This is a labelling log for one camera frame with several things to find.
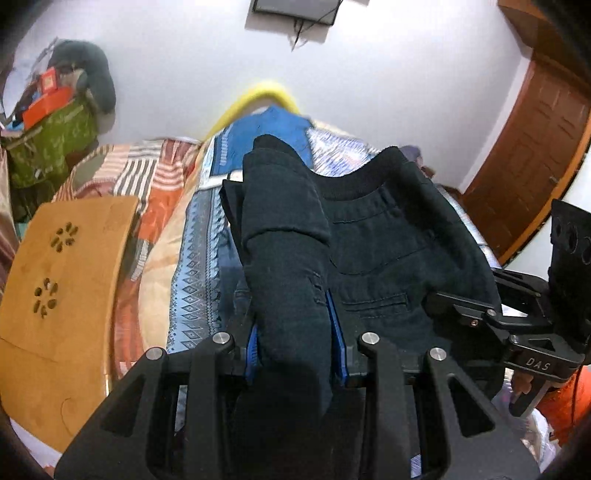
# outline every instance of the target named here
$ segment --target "wooden door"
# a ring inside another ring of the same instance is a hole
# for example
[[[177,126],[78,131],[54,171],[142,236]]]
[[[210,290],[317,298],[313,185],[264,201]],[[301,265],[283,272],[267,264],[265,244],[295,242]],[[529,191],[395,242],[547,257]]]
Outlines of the wooden door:
[[[590,105],[589,88],[578,77],[551,60],[532,60],[505,128],[462,197],[497,257],[505,260],[516,250],[516,241],[564,183]]]

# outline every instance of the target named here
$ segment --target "metal screw head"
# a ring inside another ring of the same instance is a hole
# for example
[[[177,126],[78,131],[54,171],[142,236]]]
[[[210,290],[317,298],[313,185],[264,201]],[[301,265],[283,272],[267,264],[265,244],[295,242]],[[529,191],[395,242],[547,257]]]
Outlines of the metal screw head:
[[[362,336],[361,339],[365,342],[368,343],[370,345],[375,345],[376,343],[379,342],[379,335],[377,333],[373,333],[373,332],[365,332]]]
[[[429,355],[431,358],[438,361],[445,360],[447,358],[446,351],[443,348],[439,348],[438,346],[431,348],[431,350],[429,350]]]
[[[160,358],[161,356],[162,356],[162,349],[157,346],[153,346],[151,349],[149,349],[146,352],[146,358],[148,360],[158,360],[158,358]]]
[[[227,332],[218,332],[213,335],[213,341],[223,345],[224,343],[228,343],[230,341],[230,334]]]

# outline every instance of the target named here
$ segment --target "black pants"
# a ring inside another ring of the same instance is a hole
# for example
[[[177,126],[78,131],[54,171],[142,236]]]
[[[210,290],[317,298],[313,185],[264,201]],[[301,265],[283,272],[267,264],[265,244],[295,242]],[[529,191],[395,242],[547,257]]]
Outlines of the black pants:
[[[327,178],[264,135],[244,158],[243,183],[225,181],[221,195],[252,293],[263,365],[242,399],[250,426],[237,430],[252,432],[256,419],[265,426],[257,431],[265,448],[274,450],[285,432],[319,428],[331,402],[327,289],[341,324],[354,320],[417,354],[442,347],[481,377],[498,369],[486,363],[499,348],[491,333],[436,322],[423,309],[433,290],[500,301],[455,210],[397,148]]]

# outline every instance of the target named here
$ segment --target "orange box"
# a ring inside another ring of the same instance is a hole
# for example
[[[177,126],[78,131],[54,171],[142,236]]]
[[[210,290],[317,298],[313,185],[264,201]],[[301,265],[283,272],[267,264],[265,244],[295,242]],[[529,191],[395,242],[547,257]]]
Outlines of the orange box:
[[[41,93],[51,93],[57,90],[57,75],[56,69],[51,67],[50,69],[46,70],[41,74],[41,79],[39,80],[41,85]]]
[[[59,87],[51,93],[45,93],[35,100],[31,106],[22,113],[22,121],[28,130],[40,122],[47,115],[66,106],[72,99],[74,91],[70,87]]]

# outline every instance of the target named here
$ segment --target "orange cloth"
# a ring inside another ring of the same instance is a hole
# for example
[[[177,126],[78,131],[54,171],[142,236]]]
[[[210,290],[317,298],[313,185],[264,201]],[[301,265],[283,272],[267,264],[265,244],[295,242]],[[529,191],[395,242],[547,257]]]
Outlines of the orange cloth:
[[[588,367],[583,367],[577,386],[573,425],[573,394],[576,377],[576,374],[573,375],[565,386],[546,394],[537,407],[554,429],[554,436],[558,438],[560,446],[564,446],[568,441],[574,425],[583,418],[591,407],[591,371]]]

